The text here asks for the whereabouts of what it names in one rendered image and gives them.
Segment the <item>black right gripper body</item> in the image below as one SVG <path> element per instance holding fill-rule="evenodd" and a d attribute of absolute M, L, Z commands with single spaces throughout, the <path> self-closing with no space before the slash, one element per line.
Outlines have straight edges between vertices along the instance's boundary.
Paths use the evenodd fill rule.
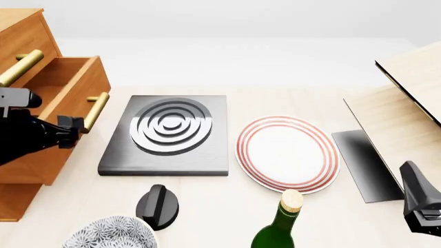
<path fill-rule="evenodd" d="M 441 237 L 441 204 L 423 208 L 405 204 L 404 219 L 412 233 Z"/>

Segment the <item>wooden cabinet with drawers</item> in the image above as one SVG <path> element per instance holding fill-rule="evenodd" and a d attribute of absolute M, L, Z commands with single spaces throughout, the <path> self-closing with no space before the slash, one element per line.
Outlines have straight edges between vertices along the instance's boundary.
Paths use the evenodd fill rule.
<path fill-rule="evenodd" d="M 43 10 L 0 8 L 0 222 L 55 181 L 109 91 L 101 58 L 63 56 Z"/>

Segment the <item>patterned grey white bowl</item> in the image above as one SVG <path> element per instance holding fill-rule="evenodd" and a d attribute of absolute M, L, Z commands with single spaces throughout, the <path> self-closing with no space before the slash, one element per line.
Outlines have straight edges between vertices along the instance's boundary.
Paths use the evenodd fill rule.
<path fill-rule="evenodd" d="M 159 248 L 159 242 L 140 218 L 108 216 L 73 233 L 62 248 Z"/>

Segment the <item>white plate with red rings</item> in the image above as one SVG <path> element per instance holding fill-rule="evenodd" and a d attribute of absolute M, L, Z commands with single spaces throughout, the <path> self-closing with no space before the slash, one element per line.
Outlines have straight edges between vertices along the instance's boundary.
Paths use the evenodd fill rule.
<path fill-rule="evenodd" d="M 266 116 L 248 123 L 238 135 L 235 154 L 246 175 L 275 192 L 319 192 L 340 171 L 334 140 L 313 123 L 292 116 Z"/>

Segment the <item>pale wood microwave oven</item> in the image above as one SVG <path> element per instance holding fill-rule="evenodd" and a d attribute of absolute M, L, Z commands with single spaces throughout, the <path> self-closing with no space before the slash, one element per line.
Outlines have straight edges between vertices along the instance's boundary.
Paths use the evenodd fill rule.
<path fill-rule="evenodd" d="M 390 86 L 344 98 L 391 172 L 413 161 L 441 192 L 441 41 L 376 60 Z"/>

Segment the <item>green wine bottle with cork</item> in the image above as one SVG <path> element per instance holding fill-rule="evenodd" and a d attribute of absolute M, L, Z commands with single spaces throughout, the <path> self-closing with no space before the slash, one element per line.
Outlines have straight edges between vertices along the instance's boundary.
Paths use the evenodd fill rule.
<path fill-rule="evenodd" d="M 295 248 L 291 231 L 303 203 L 304 198 L 300 192 L 286 189 L 282 193 L 273 222 L 255 235 L 251 248 Z"/>

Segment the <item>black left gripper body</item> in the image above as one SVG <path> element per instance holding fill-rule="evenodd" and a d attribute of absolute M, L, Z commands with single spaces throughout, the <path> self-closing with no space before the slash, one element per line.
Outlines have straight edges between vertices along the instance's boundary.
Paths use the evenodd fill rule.
<path fill-rule="evenodd" d="M 57 125 L 61 128 L 61 131 L 57 133 L 59 148 L 73 148 L 84 131 L 84 118 L 58 115 Z"/>

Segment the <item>round black stove knob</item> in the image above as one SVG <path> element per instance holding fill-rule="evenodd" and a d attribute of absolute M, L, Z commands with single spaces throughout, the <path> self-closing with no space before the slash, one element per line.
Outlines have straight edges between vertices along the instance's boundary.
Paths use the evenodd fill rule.
<path fill-rule="evenodd" d="M 136 216 L 154 231 L 169 227 L 176 220 L 178 212 L 178 198 L 164 185 L 153 185 L 136 206 Z"/>

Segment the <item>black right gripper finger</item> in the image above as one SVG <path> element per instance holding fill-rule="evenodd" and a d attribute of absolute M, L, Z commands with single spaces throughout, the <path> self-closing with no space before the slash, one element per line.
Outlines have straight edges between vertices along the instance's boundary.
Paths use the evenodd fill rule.
<path fill-rule="evenodd" d="M 400 167 L 404 187 L 404 215 L 413 211 L 441 212 L 441 192 L 423 175 L 413 161 L 406 161 Z"/>

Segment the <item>flat black stove plate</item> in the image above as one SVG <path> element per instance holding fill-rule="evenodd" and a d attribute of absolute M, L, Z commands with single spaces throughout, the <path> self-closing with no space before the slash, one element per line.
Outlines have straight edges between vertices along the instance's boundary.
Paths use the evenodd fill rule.
<path fill-rule="evenodd" d="M 133 95 L 97 171 L 102 176 L 226 176 L 225 95 Z"/>

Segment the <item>wooden drawer front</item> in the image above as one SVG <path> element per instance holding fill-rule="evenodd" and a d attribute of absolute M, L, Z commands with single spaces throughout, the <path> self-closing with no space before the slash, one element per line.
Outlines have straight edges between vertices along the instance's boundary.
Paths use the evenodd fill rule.
<path fill-rule="evenodd" d="M 18 222 L 41 184 L 0 184 L 0 222 Z"/>

